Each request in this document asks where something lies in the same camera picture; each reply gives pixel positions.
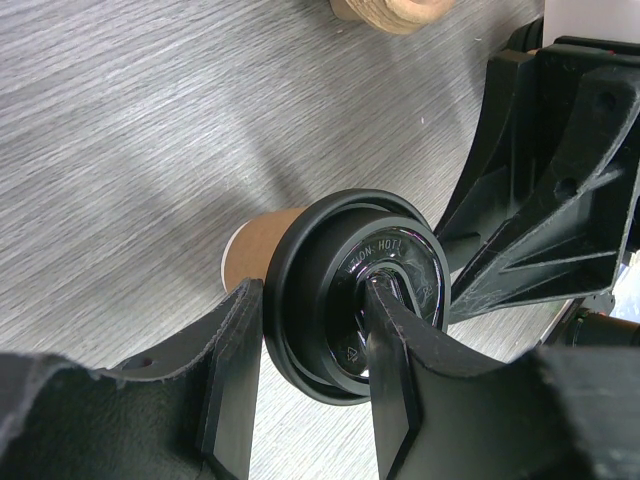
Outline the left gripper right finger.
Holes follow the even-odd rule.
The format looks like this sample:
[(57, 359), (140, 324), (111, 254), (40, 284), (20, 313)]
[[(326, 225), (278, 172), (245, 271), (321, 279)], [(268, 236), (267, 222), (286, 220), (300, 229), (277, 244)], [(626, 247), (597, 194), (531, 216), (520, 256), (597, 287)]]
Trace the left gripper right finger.
[(364, 321), (383, 479), (635, 479), (639, 351), (538, 347), (510, 363), (415, 316), (380, 279)]

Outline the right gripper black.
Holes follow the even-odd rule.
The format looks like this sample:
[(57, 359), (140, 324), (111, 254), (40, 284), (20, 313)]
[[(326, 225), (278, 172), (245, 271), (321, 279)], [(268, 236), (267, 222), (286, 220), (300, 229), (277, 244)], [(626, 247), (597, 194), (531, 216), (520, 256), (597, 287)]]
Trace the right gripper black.
[(518, 28), (490, 58), (476, 133), (436, 227), (441, 240), (488, 239), (530, 192), (532, 171), (524, 205), (454, 282), (453, 323), (604, 292), (639, 250), (639, 47), (567, 36), (545, 47), (542, 27)]

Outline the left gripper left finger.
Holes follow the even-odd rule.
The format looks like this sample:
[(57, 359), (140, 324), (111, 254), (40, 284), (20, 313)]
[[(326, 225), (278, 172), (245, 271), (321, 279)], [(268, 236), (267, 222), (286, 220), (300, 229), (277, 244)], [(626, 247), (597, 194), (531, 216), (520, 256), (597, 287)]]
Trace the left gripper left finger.
[(1, 356), (5, 479), (245, 479), (262, 344), (262, 291), (113, 369), (53, 354)]

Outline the black coffee cup lid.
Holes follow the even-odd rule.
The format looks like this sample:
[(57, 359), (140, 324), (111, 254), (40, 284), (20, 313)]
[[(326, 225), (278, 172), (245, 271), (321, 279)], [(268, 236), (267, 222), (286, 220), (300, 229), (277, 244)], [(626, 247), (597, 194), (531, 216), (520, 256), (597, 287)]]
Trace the black coffee cup lid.
[(321, 403), (368, 401), (365, 284), (390, 279), (401, 303), (445, 329), (450, 269), (422, 214), (384, 190), (349, 189), (302, 210), (269, 263), (264, 335), (278, 371)]

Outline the brown paper coffee cup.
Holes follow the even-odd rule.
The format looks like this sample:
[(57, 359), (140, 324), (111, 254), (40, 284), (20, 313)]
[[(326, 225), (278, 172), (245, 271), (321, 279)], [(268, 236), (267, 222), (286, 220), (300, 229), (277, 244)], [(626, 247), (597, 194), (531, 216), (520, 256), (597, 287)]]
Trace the brown paper coffee cup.
[(266, 278), (277, 245), (305, 210), (306, 207), (299, 207), (259, 215), (231, 235), (220, 268), (226, 293), (231, 293), (246, 278)]

